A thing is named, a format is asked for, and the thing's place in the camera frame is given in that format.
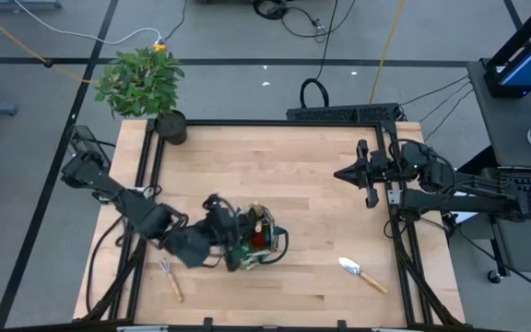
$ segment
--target yellow cable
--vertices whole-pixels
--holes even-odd
[[[42,61],[44,64],[46,64],[46,59],[44,59],[43,57],[41,57],[38,53],[32,51],[28,46],[24,45],[21,41],[19,41],[16,37],[14,37],[11,33],[9,33],[4,27],[2,27],[0,25],[0,31],[3,32],[9,39],[11,39],[12,41],[16,42],[16,44],[18,44],[21,48],[24,49],[24,51],[28,52],[30,55],[32,55],[33,57],[37,58],[38,60]],[[76,77],[75,75],[73,75],[71,72],[69,72],[68,70],[58,66],[58,65],[53,65],[53,69],[60,72],[60,73],[63,73],[71,78],[73,78],[74,80],[77,80],[79,82],[82,82],[82,83],[88,83],[88,84],[91,84],[91,83],[98,83],[97,80],[90,80],[90,79],[82,79],[80,77]]]
[[[391,40],[393,39],[393,34],[395,34],[396,25],[398,24],[398,20],[401,17],[401,13],[403,12],[404,5],[405,5],[405,0],[401,0],[401,3],[398,5],[398,11],[396,12],[395,22],[393,23],[391,32],[388,34],[388,39],[386,40],[386,45],[384,46],[383,57],[380,59],[380,64],[378,65],[378,71],[376,72],[376,78],[374,79],[374,84],[372,84],[372,93],[370,95],[369,103],[372,103],[372,101],[374,100],[374,92],[376,91],[376,83],[378,83],[378,78],[380,78],[380,73],[383,71],[384,58],[386,58],[386,55],[388,54],[388,48],[391,45]]]

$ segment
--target small plant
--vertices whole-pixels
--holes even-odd
[[[96,87],[96,101],[107,101],[121,116],[173,114],[177,106],[177,77],[184,73],[179,62],[165,52],[150,48],[135,53],[118,53],[118,59],[104,68]]]

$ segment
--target wooden handle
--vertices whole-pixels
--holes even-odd
[[[381,292],[382,294],[386,294],[388,292],[388,289],[384,288],[381,284],[379,284],[376,280],[374,280],[369,275],[361,272],[360,277],[366,281],[368,281],[369,284],[371,284],[376,290]]]
[[[167,278],[170,279],[171,287],[173,288],[173,292],[175,292],[175,295],[177,295],[177,300],[180,303],[183,302],[182,290],[180,290],[180,285],[177,283],[177,280],[171,273],[167,274]]]

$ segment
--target wooden tabletop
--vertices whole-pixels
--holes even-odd
[[[111,176],[125,186],[135,182],[145,126],[146,121],[123,121]],[[422,140],[419,124],[399,123],[397,129],[401,138]],[[289,231],[289,251],[272,266],[230,273],[224,263],[214,269],[187,269],[167,252],[149,246],[136,323],[201,325],[212,317],[215,325],[228,326],[336,326],[337,320],[354,327],[405,326],[395,249],[383,234],[388,220],[384,187],[377,185],[380,202],[368,209],[365,191],[333,177],[356,160],[359,139],[366,139],[370,150],[378,148],[374,129],[353,127],[190,126],[184,144],[166,144],[158,202],[189,214],[194,222],[204,217],[201,204],[210,194],[218,193],[238,207],[257,200]],[[117,216],[113,207],[101,207],[92,247]],[[437,212],[424,217],[441,222]],[[464,321],[443,231],[427,223],[416,227],[426,280]],[[116,275],[120,248],[114,240],[121,232],[120,227],[112,232],[98,252],[91,287],[94,303]],[[337,262],[340,256],[359,263],[388,293],[349,275]],[[182,303],[157,263],[165,257],[170,257],[182,288]],[[409,281],[421,322],[417,288]],[[124,287],[122,316],[129,288]],[[85,313],[84,278],[75,317]]]

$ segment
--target potted plant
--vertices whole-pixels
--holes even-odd
[[[135,53],[118,53],[104,68],[96,89],[96,101],[107,101],[115,113],[124,117],[156,116],[155,130],[168,142],[179,145],[187,138],[185,116],[177,106],[178,77],[184,73],[173,55],[150,48]]]

